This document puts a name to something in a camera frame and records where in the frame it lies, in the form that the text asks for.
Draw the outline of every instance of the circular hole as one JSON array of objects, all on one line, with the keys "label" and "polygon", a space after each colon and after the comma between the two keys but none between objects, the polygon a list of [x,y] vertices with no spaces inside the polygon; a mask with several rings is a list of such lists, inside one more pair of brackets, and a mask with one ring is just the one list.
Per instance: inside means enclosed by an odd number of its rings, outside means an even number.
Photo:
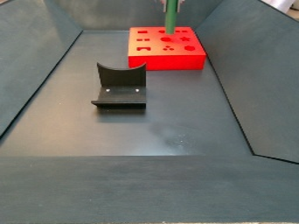
[{"label": "circular hole", "polygon": [[170,38],[161,38],[161,41],[162,41],[162,42],[170,42],[172,39],[170,39]]},{"label": "circular hole", "polygon": [[193,47],[192,45],[186,45],[186,46],[184,47],[184,50],[190,52],[190,51],[194,50],[194,47]]}]

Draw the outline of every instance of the gray floor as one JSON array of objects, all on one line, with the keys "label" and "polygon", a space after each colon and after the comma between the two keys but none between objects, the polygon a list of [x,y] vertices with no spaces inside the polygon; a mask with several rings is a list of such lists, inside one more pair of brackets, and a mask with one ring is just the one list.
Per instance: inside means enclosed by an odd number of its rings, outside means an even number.
[{"label": "gray floor", "polygon": [[250,155],[209,62],[148,73],[144,113],[89,103],[96,62],[126,32],[82,33],[1,139],[0,223],[297,222],[299,166]]},{"label": "gray floor", "polygon": [[145,111],[97,110],[96,63],[126,67],[126,31],[84,32],[0,145],[0,156],[250,155],[210,64],[146,72]]}]

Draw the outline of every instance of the hole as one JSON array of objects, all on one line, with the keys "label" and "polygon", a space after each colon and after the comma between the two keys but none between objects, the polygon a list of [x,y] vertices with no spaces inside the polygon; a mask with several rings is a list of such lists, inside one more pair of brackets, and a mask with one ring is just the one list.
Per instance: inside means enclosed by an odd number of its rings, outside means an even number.
[{"label": "hole", "polygon": [[172,39],[170,39],[170,38],[161,38],[161,41],[162,41],[162,42],[170,42]]},{"label": "hole", "polygon": [[141,50],[146,50],[146,51],[150,51],[150,47],[149,46],[138,46],[136,48],[136,50],[140,52]]},{"label": "hole", "polygon": [[190,39],[189,38],[185,38],[185,37],[181,37],[180,40],[181,41],[190,41]]},{"label": "hole", "polygon": [[186,45],[186,46],[184,47],[184,50],[190,52],[190,51],[194,50],[194,47],[193,47],[192,45]]},{"label": "hole", "polygon": [[166,46],[164,49],[162,49],[164,51],[173,51],[173,48],[170,48],[169,46]]}]

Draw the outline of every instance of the curved cutout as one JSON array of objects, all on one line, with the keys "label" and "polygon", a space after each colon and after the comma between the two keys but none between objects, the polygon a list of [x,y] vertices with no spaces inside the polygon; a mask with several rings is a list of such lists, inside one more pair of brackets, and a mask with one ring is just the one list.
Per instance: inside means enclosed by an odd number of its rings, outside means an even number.
[{"label": "curved cutout", "polygon": [[101,87],[145,86],[145,63],[128,69],[114,69],[97,63]]}]

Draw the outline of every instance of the star-shaped hole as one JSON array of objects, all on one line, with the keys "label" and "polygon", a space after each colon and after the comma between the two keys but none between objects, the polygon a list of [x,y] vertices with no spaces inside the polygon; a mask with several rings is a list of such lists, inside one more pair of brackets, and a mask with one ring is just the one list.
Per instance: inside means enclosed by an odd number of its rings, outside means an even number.
[{"label": "star-shaped hole", "polygon": [[189,38],[181,37],[181,41],[190,41]]}]

